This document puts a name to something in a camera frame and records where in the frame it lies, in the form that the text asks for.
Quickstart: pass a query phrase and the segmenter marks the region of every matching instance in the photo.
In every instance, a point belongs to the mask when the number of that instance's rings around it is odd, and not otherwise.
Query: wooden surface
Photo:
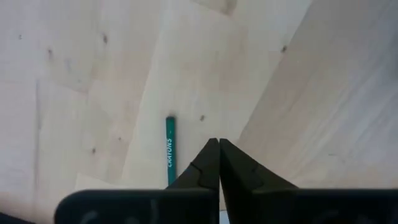
[[[0,145],[0,210],[51,223],[76,190],[164,188],[170,114],[178,173],[208,138],[237,142],[310,3],[1,1],[0,139],[24,144]]]
[[[397,10],[314,2],[238,146],[299,187],[397,187]]]

